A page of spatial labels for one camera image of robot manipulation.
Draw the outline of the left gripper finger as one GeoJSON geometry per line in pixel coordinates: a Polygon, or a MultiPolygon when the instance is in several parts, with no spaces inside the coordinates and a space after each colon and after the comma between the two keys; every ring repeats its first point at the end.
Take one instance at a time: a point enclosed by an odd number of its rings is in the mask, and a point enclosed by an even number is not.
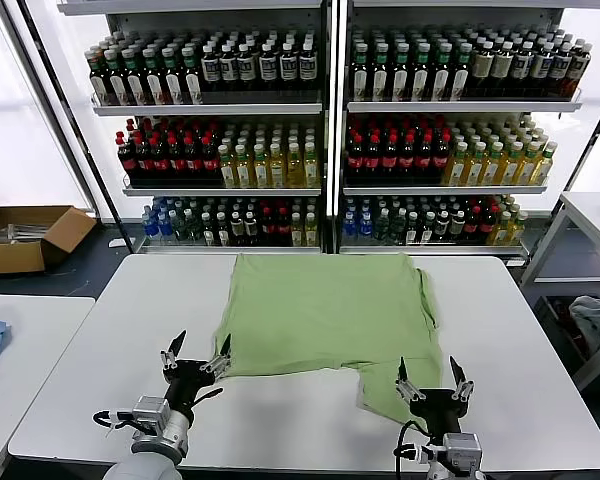
{"type": "Polygon", "coordinates": [[[200,371],[210,375],[224,375],[231,364],[231,335],[227,335],[219,352],[200,367],[200,371]]]}
{"type": "Polygon", "coordinates": [[[183,330],[175,337],[166,350],[160,352],[161,361],[164,369],[174,369],[177,367],[177,357],[186,337],[186,331],[183,330]]]}

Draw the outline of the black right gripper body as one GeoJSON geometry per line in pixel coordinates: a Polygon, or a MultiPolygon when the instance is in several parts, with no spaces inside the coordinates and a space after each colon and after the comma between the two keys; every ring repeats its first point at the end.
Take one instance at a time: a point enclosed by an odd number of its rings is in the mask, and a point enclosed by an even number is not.
{"type": "Polygon", "coordinates": [[[459,420],[468,411],[469,403],[451,389],[423,389],[421,396],[409,401],[409,410],[426,423],[429,435],[460,433],[459,420]]]}

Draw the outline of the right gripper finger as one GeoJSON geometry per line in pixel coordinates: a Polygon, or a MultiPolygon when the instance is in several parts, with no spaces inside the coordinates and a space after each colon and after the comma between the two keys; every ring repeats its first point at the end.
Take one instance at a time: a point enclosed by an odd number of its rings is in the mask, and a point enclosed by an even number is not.
{"type": "Polygon", "coordinates": [[[400,358],[395,385],[396,391],[404,401],[424,401],[426,399],[426,395],[410,381],[403,357],[400,358]]]}
{"type": "Polygon", "coordinates": [[[468,401],[474,390],[474,382],[467,379],[464,369],[459,365],[453,356],[450,357],[450,365],[456,384],[456,388],[452,394],[452,399],[468,401]]]}

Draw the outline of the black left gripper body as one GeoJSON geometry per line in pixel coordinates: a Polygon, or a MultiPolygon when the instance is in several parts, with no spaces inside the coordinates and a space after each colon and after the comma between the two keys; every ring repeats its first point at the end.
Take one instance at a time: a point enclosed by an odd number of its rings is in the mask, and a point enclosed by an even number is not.
{"type": "Polygon", "coordinates": [[[198,397],[198,392],[213,386],[223,375],[210,375],[200,371],[208,361],[177,359],[177,367],[164,369],[163,375],[169,387],[165,398],[171,409],[192,409],[202,400],[220,394],[223,389],[215,388],[198,397]]]}

